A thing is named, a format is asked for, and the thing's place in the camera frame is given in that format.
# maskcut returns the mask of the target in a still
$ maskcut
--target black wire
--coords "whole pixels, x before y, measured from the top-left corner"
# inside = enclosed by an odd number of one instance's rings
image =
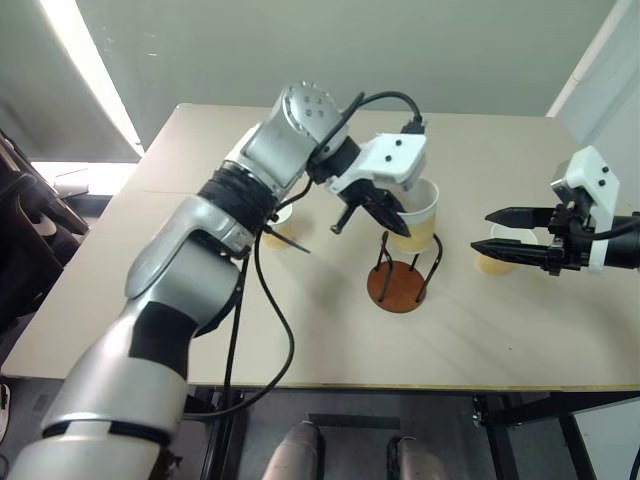
[[[368,103],[375,102],[376,100],[380,100],[382,98],[398,98],[405,102],[411,111],[413,112],[414,121],[422,122],[422,115],[420,114],[420,109],[418,108],[418,104],[406,93],[397,92],[395,90],[387,90],[385,92],[376,93],[375,95],[370,95],[360,102],[360,106],[367,105]]]
[[[639,470],[640,470],[640,447],[638,447],[638,453],[636,453],[636,458],[633,460],[633,466],[631,467],[629,480],[638,480]]]
[[[582,230],[580,223],[577,220],[570,222],[569,228],[571,229],[571,235],[577,238],[592,241],[609,240],[611,238],[621,237],[622,235],[633,232],[634,230],[640,230],[640,219],[630,220],[620,226],[612,228],[611,230],[600,233],[585,232]]]
[[[302,189],[302,191],[300,193],[298,193],[297,195],[294,195],[290,199],[285,200],[280,205],[278,205],[278,210],[276,210],[276,213],[278,211],[282,210],[287,205],[291,205],[293,202],[297,202],[302,197],[304,197],[307,193],[309,193],[309,190],[311,190],[311,185],[313,185],[313,180],[311,180],[311,178],[309,178],[309,181],[307,182],[307,184],[304,186],[304,188]]]
[[[317,157],[320,154],[320,152],[322,152],[324,147],[327,146],[327,144],[331,141],[334,135],[338,133],[342,127],[345,126],[345,124],[353,116],[356,110],[358,110],[358,107],[360,107],[363,99],[364,99],[364,92],[360,92],[358,95],[356,95],[356,98],[354,98],[349,104],[349,106],[343,110],[342,118],[340,118],[340,121],[334,125],[334,127],[329,131],[329,133],[327,133],[327,135],[322,139],[322,141],[318,145],[316,145],[316,147],[313,149],[313,151],[311,152],[311,155],[309,155],[308,161],[313,161],[315,157]],[[313,180],[309,178],[309,180],[307,181],[307,184],[304,186],[302,191],[297,195],[294,195],[290,199],[282,202],[278,206],[278,210],[282,210],[287,205],[291,205],[292,203],[300,200],[307,193],[309,193],[309,190],[311,190],[312,185],[313,185]]]
[[[370,95],[370,96],[365,98],[364,92],[360,92],[351,101],[349,106],[342,111],[342,118],[340,118],[340,121],[338,123],[336,123],[335,126],[329,131],[329,133],[327,133],[327,135],[322,139],[322,141],[318,145],[316,145],[316,147],[311,152],[311,155],[309,155],[309,160],[308,161],[309,162],[313,162],[315,160],[315,158],[322,152],[322,150],[327,146],[327,144],[331,141],[331,139],[335,136],[335,134],[338,133],[342,127],[345,126],[345,124],[353,116],[353,114],[356,112],[356,110],[358,110],[358,108],[360,108],[360,107],[362,107],[364,105],[367,105],[367,104],[369,104],[371,102],[375,102],[376,100],[380,100],[382,98],[398,98],[400,100],[403,100],[409,106],[411,111],[413,112],[413,117],[414,117],[413,120],[416,121],[416,122],[422,122],[422,115],[420,114],[420,109],[418,108],[418,105],[406,93],[397,92],[397,91],[394,91],[394,90],[388,90],[388,91],[385,91],[385,92],[380,92],[380,93],[376,93],[374,95]],[[311,189],[312,185],[313,185],[313,180],[311,180],[311,178],[309,178],[309,180],[307,181],[307,184],[305,185],[304,189],[300,193],[298,193],[297,195],[294,195],[290,199],[285,200],[284,202],[282,202],[278,206],[278,210],[281,210],[282,208],[286,207],[287,205],[291,205],[292,203],[297,202],[298,200],[303,198],[307,193],[309,193],[309,190]]]
[[[285,318],[284,314],[280,310],[280,307],[278,306],[278,303],[276,302],[275,298],[273,298],[273,295],[271,294],[271,290],[269,290],[269,287],[267,286],[267,282],[264,279],[264,275],[262,274],[262,267],[260,266],[260,238],[261,237],[262,237],[262,231],[258,232],[258,235],[256,236],[253,259],[255,262],[258,280],[260,281],[260,285],[264,290],[264,294],[267,296],[267,299],[269,299],[269,303],[271,303],[271,306],[275,310],[276,315],[280,319],[280,322],[282,323],[285,333],[287,334],[287,338],[289,340],[289,353],[287,355],[287,359],[285,360],[278,374],[275,377],[273,377],[273,379],[267,385],[262,387],[262,389],[260,389],[255,395],[253,395],[248,400],[245,400],[242,403],[234,405],[233,407],[227,408],[225,410],[220,410],[218,412],[185,413],[183,415],[183,419],[185,420],[207,420],[211,418],[220,418],[227,415],[231,415],[233,413],[237,413],[240,410],[244,410],[245,408],[250,407],[251,405],[256,403],[258,400],[260,400],[262,397],[264,397],[267,393],[269,393],[271,390],[273,390],[273,388],[282,379],[282,377],[284,377],[284,375],[287,373],[287,370],[289,370],[289,367],[291,366],[291,362],[293,361],[293,354],[295,351],[295,340],[293,338],[293,332],[291,331],[291,327],[289,326],[289,323],[287,322],[287,319]]]
[[[228,408],[233,402],[231,399],[231,373],[233,371],[233,359],[236,355],[236,344],[238,343],[238,330],[240,329],[240,311],[242,310],[242,297],[244,296],[244,282],[247,278],[247,267],[249,266],[249,257],[242,262],[242,270],[240,271],[239,287],[240,296],[238,303],[233,309],[233,328],[231,329],[231,340],[229,340],[229,352],[227,353],[227,366],[224,372],[224,384],[222,387],[222,408]]]
[[[313,162],[315,158],[322,152],[324,147],[326,147],[327,144],[331,141],[333,136],[336,133],[338,133],[342,127],[345,126],[345,124],[353,116],[356,110],[360,108],[360,106],[362,105],[363,99],[364,99],[364,92],[360,92],[358,95],[356,95],[356,98],[354,98],[351,101],[349,106],[342,111],[342,118],[338,123],[335,124],[335,126],[331,130],[329,130],[329,133],[327,133],[327,135],[322,139],[322,141],[318,145],[316,145],[316,148],[314,148],[313,151],[311,152],[311,155],[309,155],[309,161]]]

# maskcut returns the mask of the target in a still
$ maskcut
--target round wooden disc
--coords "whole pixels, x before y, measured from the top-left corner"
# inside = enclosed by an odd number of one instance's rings
[[[367,279],[367,291],[371,300],[380,308],[393,313],[406,313],[418,308],[426,294],[423,292],[416,302],[416,295],[418,295],[424,279],[420,272],[415,269],[410,270],[410,268],[411,266],[407,263],[393,262],[389,288],[387,288],[387,293],[382,301],[379,301],[380,294],[384,288],[384,279],[389,271],[389,263],[381,264],[379,270],[375,268],[371,270]]]

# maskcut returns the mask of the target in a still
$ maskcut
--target yellow cup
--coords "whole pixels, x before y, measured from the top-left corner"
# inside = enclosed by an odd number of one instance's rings
[[[391,233],[393,243],[400,250],[407,253],[419,253],[425,250],[433,241],[433,234],[436,226],[436,210],[440,191],[438,186],[424,178],[418,179],[413,189],[408,192],[407,202],[411,211],[398,213],[409,227],[411,236],[403,237],[396,233]]]
[[[533,230],[526,230],[522,228],[509,228],[504,225],[493,224],[491,227],[491,238],[504,238],[506,240],[520,240],[522,243],[528,243],[530,245],[537,245],[538,239],[533,233]],[[476,256],[476,267],[478,270],[489,275],[504,275],[505,273],[513,270],[516,264],[510,262],[503,262],[495,258],[487,257],[486,255],[478,254]]]
[[[267,222],[267,225],[269,225],[274,231],[278,232],[283,237],[287,237],[291,240],[294,240],[293,225],[291,222],[292,214],[293,214],[293,205],[287,205],[282,210],[278,211],[278,221]],[[279,238],[268,233],[264,233],[262,235],[262,240],[264,241],[264,244],[270,248],[283,248],[283,247],[289,246],[287,243],[283,242]]]

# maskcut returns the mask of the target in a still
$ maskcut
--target wooden table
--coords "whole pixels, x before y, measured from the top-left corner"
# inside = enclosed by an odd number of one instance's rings
[[[138,252],[268,112],[180,105],[65,269],[3,373],[66,377],[117,317],[126,273]],[[366,141],[376,132],[398,131],[408,118],[404,112],[359,112],[351,135]],[[296,337],[295,360],[281,385],[595,390],[640,384],[637,272],[567,271],[553,278],[518,266],[504,276],[488,276],[476,270],[476,253],[469,247],[488,236],[483,218],[493,210],[555,205],[549,180],[579,146],[555,119],[449,114],[426,119],[423,175],[440,187],[436,231],[445,253],[424,304],[404,315],[373,304],[365,282],[382,229],[359,211],[342,235],[332,234],[329,226],[342,202],[314,187],[294,208],[297,239],[312,254],[262,250],[265,276]],[[537,233],[548,243],[546,232]],[[434,250],[422,255],[419,268],[428,268],[434,255]],[[227,319],[193,342],[190,382],[222,383],[231,323]],[[266,383],[286,352],[286,337],[252,267],[234,384]]]

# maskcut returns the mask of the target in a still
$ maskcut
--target metal table frame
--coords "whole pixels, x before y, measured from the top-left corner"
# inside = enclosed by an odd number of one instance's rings
[[[196,394],[190,396],[187,408],[193,411],[210,409],[215,404],[215,387],[198,387]],[[240,402],[244,393],[250,389],[234,389],[234,401]],[[362,392],[358,389],[322,389],[326,393]],[[557,419],[562,429],[565,443],[579,480],[597,480],[589,455],[582,440],[582,435],[574,417],[574,413],[589,408],[602,407],[617,402],[640,398],[640,391],[613,392],[549,392],[548,396],[539,400],[524,402],[523,395],[531,392],[472,392],[472,391],[418,391],[415,390],[365,390],[367,393],[404,393],[408,395],[455,395],[468,396],[473,402],[473,417],[479,428],[487,433],[489,448],[496,472],[497,480],[518,480],[516,455],[509,438],[509,428],[525,423]],[[364,417],[357,417],[350,425],[364,428],[380,428],[377,425],[363,425]],[[375,421],[374,417],[365,419]],[[249,421],[249,412],[242,411],[234,416],[206,422],[209,429],[208,444],[200,480],[220,479],[235,480],[242,453],[242,446]]]

